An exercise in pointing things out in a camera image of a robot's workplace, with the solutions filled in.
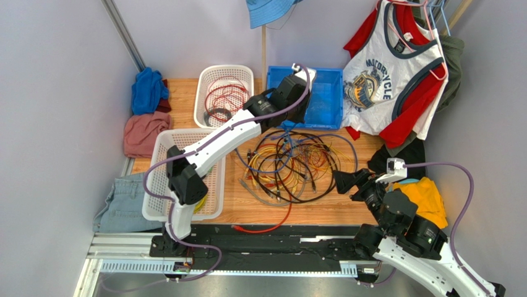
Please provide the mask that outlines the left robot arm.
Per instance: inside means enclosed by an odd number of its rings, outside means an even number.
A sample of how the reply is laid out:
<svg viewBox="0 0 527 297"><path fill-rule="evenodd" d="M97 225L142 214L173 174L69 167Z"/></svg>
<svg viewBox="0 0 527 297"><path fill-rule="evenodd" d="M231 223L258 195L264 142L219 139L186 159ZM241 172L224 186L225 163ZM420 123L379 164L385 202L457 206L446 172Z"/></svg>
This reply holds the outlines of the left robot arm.
<svg viewBox="0 0 527 297"><path fill-rule="evenodd" d="M179 242L190 235L195 205L208 193L204 177L209 169L241 144L271 127L286 120L302 122L316 77L316 71L308 67L286 76L277 88L250 97L229 121L208 136L184 149L171 148L172 156L146 171L145 193L171 201L165 227L173 240ZM168 196L155 194L148 187L149 174L161 166L165 167L168 179Z"/></svg>

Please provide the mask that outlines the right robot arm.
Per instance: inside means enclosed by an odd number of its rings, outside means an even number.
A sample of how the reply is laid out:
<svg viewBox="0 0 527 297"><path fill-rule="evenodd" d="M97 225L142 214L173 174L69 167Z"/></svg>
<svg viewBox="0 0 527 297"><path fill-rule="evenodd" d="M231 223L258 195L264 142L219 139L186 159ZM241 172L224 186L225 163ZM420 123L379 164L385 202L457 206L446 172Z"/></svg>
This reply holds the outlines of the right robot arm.
<svg viewBox="0 0 527 297"><path fill-rule="evenodd" d="M338 193L356 187L351 200L364 202L377 222L361 225L353 239L354 252L391 265L434 296L504 296L505 287L478 275L455 251L452 238L417 214L417 205L407 195L386 190L389 182L406 176L407 167L399 161L390 162L382 176L367 169L333 172Z"/></svg>

